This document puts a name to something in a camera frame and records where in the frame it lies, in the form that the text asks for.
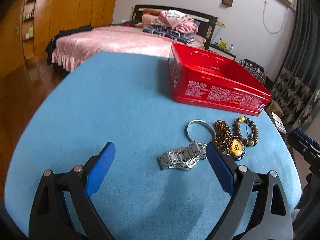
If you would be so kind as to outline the silver bangle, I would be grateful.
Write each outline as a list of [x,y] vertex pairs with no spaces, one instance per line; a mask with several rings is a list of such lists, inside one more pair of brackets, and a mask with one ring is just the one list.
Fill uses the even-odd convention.
[[191,120],[184,129],[185,135],[190,142],[210,142],[215,140],[216,132],[211,124],[203,120]]

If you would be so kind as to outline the silver metal watch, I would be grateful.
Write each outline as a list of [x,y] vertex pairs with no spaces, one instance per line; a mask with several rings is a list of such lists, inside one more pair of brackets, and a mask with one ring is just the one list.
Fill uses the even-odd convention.
[[187,147],[180,147],[173,151],[167,151],[158,157],[161,170],[178,168],[180,170],[191,170],[196,164],[207,158],[206,144],[193,141]]

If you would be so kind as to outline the small wooden stool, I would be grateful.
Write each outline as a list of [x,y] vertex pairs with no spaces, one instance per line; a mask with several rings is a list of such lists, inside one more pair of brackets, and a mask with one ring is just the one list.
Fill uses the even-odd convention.
[[287,134],[285,125],[283,124],[283,121],[282,121],[282,117],[284,116],[284,113],[276,101],[274,100],[270,101],[270,104],[266,108],[266,113],[274,123],[276,129],[282,134]]

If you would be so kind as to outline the dark patterned curtain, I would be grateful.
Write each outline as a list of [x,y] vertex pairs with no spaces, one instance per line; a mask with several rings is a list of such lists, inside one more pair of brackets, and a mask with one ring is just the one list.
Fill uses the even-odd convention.
[[319,16],[308,0],[296,0],[293,34],[271,92],[288,129],[308,127],[319,112]]

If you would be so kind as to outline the blue table cloth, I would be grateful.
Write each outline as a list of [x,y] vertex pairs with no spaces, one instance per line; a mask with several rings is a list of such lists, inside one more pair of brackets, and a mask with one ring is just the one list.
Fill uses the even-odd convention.
[[23,233],[45,170],[70,171],[107,142],[115,159],[92,195],[116,239],[205,239],[230,196],[207,160],[189,171],[162,171],[157,158],[189,141],[191,120],[231,125],[238,113],[186,105],[171,97],[168,61],[98,53],[50,93],[14,150],[5,207]]

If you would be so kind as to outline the plaid bag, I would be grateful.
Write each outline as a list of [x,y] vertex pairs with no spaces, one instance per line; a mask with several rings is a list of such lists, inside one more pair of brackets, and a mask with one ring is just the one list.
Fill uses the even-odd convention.
[[238,64],[250,72],[262,85],[265,85],[266,75],[262,66],[249,59],[240,60]]

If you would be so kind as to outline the red metal tin box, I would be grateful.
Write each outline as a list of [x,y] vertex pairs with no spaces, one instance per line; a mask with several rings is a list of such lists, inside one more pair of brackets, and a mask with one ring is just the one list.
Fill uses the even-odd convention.
[[168,58],[175,101],[258,116],[271,93],[237,62],[214,52],[172,43]]

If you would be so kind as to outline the white bottle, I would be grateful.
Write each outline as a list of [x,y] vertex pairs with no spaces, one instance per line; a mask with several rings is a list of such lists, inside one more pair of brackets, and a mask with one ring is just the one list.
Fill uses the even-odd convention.
[[230,45],[230,47],[228,48],[228,52],[229,52],[229,53],[232,53],[232,51],[233,51],[233,46]]

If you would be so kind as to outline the yellow pikachu toy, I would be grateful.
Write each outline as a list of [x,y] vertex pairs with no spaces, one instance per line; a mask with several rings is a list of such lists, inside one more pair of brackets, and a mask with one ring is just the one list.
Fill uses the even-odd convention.
[[218,44],[218,47],[222,50],[226,50],[228,45],[228,41],[225,41],[223,39],[220,39],[220,43]]

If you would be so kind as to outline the dark nightstand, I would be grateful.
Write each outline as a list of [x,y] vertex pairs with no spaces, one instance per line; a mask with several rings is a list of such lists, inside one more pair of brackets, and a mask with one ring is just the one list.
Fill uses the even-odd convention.
[[236,60],[236,56],[232,53],[230,53],[229,51],[225,50],[225,49],[221,49],[219,48],[217,45],[214,45],[214,44],[211,44],[209,47],[208,47],[208,50],[210,50],[211,52],[214,52],[216,54],[219,54],[221,56],[224,56],[226,58],[229,58],[231,60]]

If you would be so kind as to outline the bed with pink cover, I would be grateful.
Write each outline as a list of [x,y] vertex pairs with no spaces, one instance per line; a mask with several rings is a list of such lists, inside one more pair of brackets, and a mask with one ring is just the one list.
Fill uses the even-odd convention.
[[[200,23],[195,41],[183,44],[169,38],[143,31],[143,10],[178,10]],[[131,20],[106,27],[90,25],[71,30],[61,30],[48,43],[47,64],[73,72],[87,59],[99,52],[128,53],[167,58],[172,43],[207,49],[218,18],[203,12],[164,5],[136,5]]]

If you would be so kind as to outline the pile of folded clothes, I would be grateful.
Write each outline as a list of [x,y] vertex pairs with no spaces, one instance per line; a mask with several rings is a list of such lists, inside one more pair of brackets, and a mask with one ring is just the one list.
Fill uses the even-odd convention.
[[143,31],[169,38],[171,40],[190,44],[199,31],[200,23],[191,16],[178,10],[143,10]]

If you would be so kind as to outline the wooden wardrobe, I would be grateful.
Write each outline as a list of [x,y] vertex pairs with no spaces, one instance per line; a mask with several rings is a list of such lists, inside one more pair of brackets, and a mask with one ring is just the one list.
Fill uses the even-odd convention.
[[112,23],[116,0],[7,0],[1,5],[1,77],[45,55],[61,30]]

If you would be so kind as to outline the right wall lamp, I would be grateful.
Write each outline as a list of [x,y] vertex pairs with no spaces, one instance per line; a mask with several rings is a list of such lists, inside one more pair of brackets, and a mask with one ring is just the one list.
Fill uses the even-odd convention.
[[233,5],[233,0],[222,0],[221,4],[226,6],[226,7],[232,7]]

